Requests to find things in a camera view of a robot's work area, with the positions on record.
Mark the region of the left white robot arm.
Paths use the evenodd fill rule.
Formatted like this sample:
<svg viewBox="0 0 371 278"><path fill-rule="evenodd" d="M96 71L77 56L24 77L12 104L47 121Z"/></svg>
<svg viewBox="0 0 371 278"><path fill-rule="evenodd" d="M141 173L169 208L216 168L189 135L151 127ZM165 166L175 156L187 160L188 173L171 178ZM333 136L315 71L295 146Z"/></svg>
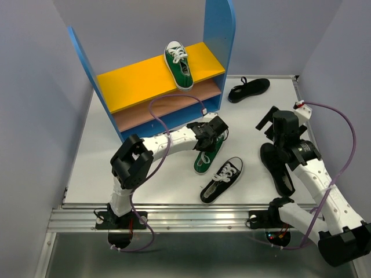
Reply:
<svg viewBox="0 0 371 278"><path fill-rule="evenodd" d="M140 138L129 136L110 160L114 189L108 204L109 221L116 228L128 224L132 210L132 192L146 182L151 165L168 155L182 151L211 152L217 137L228 130L227 124L216 114L209 113L202 122L192 122L160 136Z"/></svg>

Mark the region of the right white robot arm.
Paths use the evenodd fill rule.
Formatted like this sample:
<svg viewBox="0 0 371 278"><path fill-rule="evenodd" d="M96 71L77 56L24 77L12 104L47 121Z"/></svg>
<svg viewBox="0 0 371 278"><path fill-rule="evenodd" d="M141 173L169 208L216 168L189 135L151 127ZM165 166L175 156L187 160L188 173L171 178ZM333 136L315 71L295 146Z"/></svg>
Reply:
<svg viewBox="0 0 371 278"><path fill-rule="evenodd" d="M271 174L278 198L268 209L250 211L251 229L295 228L303 234L301 246L313 242L330 266L340 266L370 253L370 224L346 201L331 178L316 146L301 138L312 114L304 102L292 111L273 106L256 126L270 140L260 148L260 159ZM308 212L291 198L293 173L307 188L317 208Z"/></svg>

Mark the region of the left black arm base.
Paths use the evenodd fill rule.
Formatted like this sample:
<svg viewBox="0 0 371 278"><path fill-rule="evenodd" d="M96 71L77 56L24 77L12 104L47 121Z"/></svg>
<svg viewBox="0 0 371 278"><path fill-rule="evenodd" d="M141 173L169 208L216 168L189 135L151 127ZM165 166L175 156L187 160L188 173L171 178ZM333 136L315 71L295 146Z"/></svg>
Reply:
<svg viewBox="0 0 371 278"><path fill-rule="evenodd" d="M135 215L134 212L129 212L124 216L118 217L111 210L93 211L96 216L95 228L97 230L146 230L147 227L142 220Z"/></svg>

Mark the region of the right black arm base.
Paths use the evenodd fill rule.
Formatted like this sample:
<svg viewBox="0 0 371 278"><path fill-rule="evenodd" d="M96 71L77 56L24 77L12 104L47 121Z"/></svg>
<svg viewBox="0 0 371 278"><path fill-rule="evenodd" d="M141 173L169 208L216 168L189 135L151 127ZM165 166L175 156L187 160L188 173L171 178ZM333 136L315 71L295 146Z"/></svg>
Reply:
<svg viewBox="0 0 371 278"><path fill-rule="evenodd" d="M277 211L250 210L245 225L250 229L286 228Z"/></svg>

